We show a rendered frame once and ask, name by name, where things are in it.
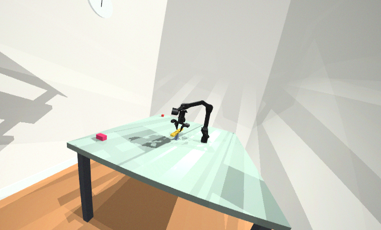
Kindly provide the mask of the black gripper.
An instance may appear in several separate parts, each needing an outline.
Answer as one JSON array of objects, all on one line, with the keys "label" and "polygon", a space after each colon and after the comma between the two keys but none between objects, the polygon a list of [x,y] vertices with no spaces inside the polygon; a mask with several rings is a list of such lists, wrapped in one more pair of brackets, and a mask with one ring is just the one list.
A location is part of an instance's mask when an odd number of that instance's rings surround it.
[{"label": "black gripper", "polygon": [[171,123],[174,123],[176,130],[178,129],[178,125],[182,124],[180,132],[183,129],[183,127],[187,127],[187,128],[190,127],[189,123],[184,123],[184,117],[180,117],[180,116],[178,117],[178,121],[176,119],[172,119]]}]

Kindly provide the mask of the small pink block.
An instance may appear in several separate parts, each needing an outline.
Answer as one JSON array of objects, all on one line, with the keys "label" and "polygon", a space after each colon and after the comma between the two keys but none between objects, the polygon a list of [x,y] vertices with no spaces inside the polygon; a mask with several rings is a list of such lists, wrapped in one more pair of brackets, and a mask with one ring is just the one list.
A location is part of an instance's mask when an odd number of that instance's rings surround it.
[{"label": "small pink block", "polygon": [[96,134],[96,139],[101,140],[101,141],[105,141],[107,139],[107,135],[104,135],[102,133],[98,133],[98,134]]}]

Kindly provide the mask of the yellow bar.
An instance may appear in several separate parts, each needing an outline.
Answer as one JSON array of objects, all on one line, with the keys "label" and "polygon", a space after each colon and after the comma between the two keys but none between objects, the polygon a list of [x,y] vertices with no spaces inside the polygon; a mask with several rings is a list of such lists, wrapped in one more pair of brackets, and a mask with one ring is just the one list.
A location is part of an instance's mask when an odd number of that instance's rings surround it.
[{"label": "yellow bar", "polygon": [[181,129],[181,128],[179,128],[178,130],[176,130],[175,132],[173,132],[172,134],[170,134],[170,136],[171,136],[171,137],[176,136],[178,133],[180,133],[180,129]]}]

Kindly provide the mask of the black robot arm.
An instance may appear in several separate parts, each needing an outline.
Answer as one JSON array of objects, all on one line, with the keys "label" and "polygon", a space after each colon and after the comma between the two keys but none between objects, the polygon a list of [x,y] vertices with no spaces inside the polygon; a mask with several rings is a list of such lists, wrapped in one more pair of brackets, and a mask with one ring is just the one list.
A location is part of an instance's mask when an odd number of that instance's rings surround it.
[{"label": "black robot arm", "polygon": [[208,138],[210,137],[208,135],[208,124],[209,124],[209,119],[210,119],[210,113],[213,110],[213,105],[208,104],[203,100],[197,101],[197,102],[192,102],[192,103],[182,103],[178,109],[172,108],[171,114],[176,115],[176,116],[179,114],[180,117],[184,117],[185,113],[188,113],[186,109],[188,109],[190,107],[194,107],[194,106],[199,106],[199,105],[204,105],[206,107],[206,117],[204,120],[204,126],[201,127],[201,132],[203,134],[203,136],[201,137],[201,142],[207,143]]}]

